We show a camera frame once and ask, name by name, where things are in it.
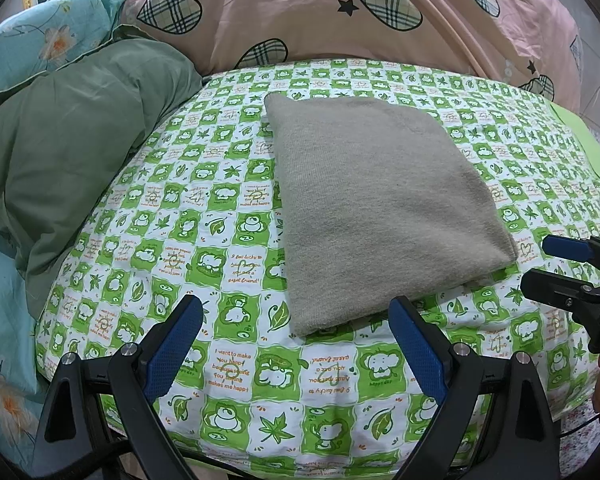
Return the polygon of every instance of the metal screw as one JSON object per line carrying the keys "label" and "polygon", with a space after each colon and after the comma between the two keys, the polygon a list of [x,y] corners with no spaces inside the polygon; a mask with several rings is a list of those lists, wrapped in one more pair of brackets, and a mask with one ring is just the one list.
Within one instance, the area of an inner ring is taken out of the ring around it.
{"label": "metal screw", "polygon": [[133,355],[138,350],[136,343],[125,343],[120,347],[120,353],[124,356]]}
{"label": "metal screw", "polygon": [[60,360],[62,362],[63,365],[70,365],[71,363],[73,363],[75,361],[75,358],[78,357],[78,354],[76,354],[75,352],[67,352],[66,354],[64,354],[62,356],[62,359]]}
{"label": "metal screw", "polygon": [[529,357],[529,354],[525,352],[517,352],[516,359],[521,365],[526,365],[531,362],[531,357]]}
{"label": "metal screw", "polygon": [[471,352],[471,347],[465,343],[456,343],[454,345],[454,352],[461,357],[465,357]]}

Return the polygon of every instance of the light blue floral fabric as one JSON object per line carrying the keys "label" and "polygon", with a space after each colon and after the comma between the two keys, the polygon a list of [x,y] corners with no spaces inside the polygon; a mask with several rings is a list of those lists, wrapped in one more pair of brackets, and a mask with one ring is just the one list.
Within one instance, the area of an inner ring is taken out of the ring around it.
{"label": "light blue floral fabric", "polygon": [[33,333],[24,280],[0,234],[0,453],[27,470],[44,402],[36,379]]}
{"label": "light blue floral fabric", "polygon": [[47,0],[0,24],[0,91],[98,46],[125,0]]}

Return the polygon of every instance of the pink bedding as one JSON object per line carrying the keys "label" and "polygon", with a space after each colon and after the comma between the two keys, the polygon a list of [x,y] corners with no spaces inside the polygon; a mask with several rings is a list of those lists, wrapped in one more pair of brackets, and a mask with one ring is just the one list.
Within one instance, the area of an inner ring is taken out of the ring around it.
{"label": "pink bedding", "polygon": [[580,107],[578,27],[558,0],[127,0],[123,22],[203,74],[366,57],[504,81]]}

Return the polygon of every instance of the black star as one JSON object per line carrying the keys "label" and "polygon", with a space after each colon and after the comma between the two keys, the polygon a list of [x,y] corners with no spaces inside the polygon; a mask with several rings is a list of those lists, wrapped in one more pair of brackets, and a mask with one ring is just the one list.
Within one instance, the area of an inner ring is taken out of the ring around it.
{"label": "black star", "polygon": [[353,11],[358,10],[358,7],[353,4],[353,0],[347,0],[346,2],[344,0],[338,1],[340,3],[338,12],[346,12],[349,16],[353,16]]}

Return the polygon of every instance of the blue textured pad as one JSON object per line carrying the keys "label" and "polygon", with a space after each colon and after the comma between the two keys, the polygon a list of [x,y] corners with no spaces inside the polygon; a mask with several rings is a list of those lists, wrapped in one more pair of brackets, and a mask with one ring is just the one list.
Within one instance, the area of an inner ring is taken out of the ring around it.
{"label": "blue textured pad", "polygon": [[166,395],[202,327],[202,303],[195,296],[148,362],[144,396],[151,404]]}
{"label": "blue textured pad", "polygon": [[542,240],[542,250],[549,256],[582,263],[593,258],[593,250],[588,242],[572,238],[547,235]]}
{"label": "blue textured pad", "polygon": [[389,327],[422,392],[442,404],[446,397],[442,363],[398,300],[389,303]]}

